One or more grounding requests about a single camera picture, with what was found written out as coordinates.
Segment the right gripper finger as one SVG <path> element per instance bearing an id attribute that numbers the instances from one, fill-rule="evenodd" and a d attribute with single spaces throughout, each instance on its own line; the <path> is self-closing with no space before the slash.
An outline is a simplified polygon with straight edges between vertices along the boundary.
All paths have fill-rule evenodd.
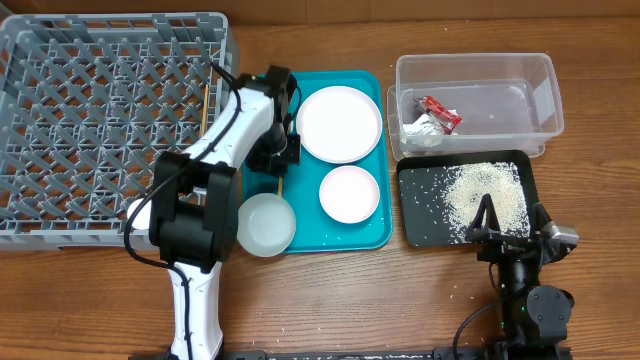
<path id="1" fill-rule="evenodd" d="M 531 231 L 534 234 L 548 235 L 553 220 L 541 202 L 535 203 L 531 213 Z"/>
<path id="2" fill-rule="evenodd" d="M 465 239 L 471 243 L 488 243 L 501 235 L 500 225 L 490 194 L 480 201 L 478 211 L 465 233 Z"/>

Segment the white cup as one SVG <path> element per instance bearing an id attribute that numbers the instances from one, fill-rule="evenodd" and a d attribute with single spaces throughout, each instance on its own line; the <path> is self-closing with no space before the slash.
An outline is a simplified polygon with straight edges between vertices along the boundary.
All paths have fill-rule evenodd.
<path id="1" fill-rule="evenodd" d="M 127 220 L 131 223 L 134 230 L 148 230 L 151 217 L 151 202 L 141 205 L 143 199 L 134 200 L 127 208 Z"/>

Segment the white rice bowl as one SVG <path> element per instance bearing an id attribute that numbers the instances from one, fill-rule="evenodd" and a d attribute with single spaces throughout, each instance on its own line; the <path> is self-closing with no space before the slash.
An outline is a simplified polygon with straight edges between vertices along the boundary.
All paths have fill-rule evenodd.
<path id="1" fill-rule="evenodd" d="M 368 219 L 377 209 L 380 197 L 375 178 L 365 169 L 353 165 L 331 170 L 319 188 L 322 209 L 330 218 L 343 224 Z"/>

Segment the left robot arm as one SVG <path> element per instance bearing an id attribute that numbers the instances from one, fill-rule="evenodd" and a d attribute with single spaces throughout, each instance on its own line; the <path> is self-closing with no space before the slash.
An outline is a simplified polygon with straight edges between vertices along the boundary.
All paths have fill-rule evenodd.
<path id="1" fill-rule="evenodd" d="M 174 295 L 172 359 L 217 359 L 219 275 L 236 241 L 238 171 L 282 177 L 300 162 L 301 140 L 289 108 L 299 86 L 290 69 L 230 80 L 230 98 L 213 124 L 180 153 L 156 160 L 149 237 L 167 266 Z"/>

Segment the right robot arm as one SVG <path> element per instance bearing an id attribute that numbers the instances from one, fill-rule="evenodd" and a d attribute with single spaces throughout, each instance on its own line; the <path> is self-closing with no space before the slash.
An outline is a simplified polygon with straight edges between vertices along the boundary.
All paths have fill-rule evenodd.
<path id="1" fill-rule="evenodd" d="M 540 283 L 542 267 L 556 263 L 578 245 L 575 228 L 554 222 L 544 206 L 532 208 L 528 237 L 501 232 L 490 195 L 482 197 L 466 240 L 480 244 L 477 259 L 498 268 L 490 281 L 499 299 L 471 314 L 459 326 L 452 343 L 453 356 L 461 357 L 459 339 L 466 326 L 485 311 L 501 311 L 503 335 L 474 352 L 476 359 L 569 359 L 571 350 L 559 343 L 567 338 L 574 297 L 566 290 Z"/>

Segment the white napkin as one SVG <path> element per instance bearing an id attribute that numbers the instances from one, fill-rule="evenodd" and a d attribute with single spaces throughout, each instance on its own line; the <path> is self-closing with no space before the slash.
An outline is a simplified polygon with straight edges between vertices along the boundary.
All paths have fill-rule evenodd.
<path id="1" fill-rule="evenodd" d="M 448 121 L 418 109 L 410 112 L 409 120 L 402 125 L 402 131 L 409 136 L 455 135 L 455 128 L 462 122 L 462 118 Z"/>

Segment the grey shallow bowl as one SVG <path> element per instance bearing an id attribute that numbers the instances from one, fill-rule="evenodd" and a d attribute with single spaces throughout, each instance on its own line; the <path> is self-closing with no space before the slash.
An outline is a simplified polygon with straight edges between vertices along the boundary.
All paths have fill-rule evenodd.
<path id="1" fill-rule="evenodd" d="M 247 199 L 238 211 L 239 244 L 257 257 L 282 253 L 296 232 L 296 218 L 289 203 L 276 194 L 260 193 Z"/>

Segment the red snack wrapper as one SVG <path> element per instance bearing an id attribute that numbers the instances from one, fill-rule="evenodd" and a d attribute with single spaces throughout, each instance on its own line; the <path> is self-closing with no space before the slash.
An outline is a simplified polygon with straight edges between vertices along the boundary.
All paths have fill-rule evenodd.
<path id="1" fill-rule="evenodd" d="M 445 135 L 451 135 L 462 122 L 462 118 L 457 113 L 447 109 L 432 96 L 413 98 L 413 101 L 420 111 L 436 120 Z"/>

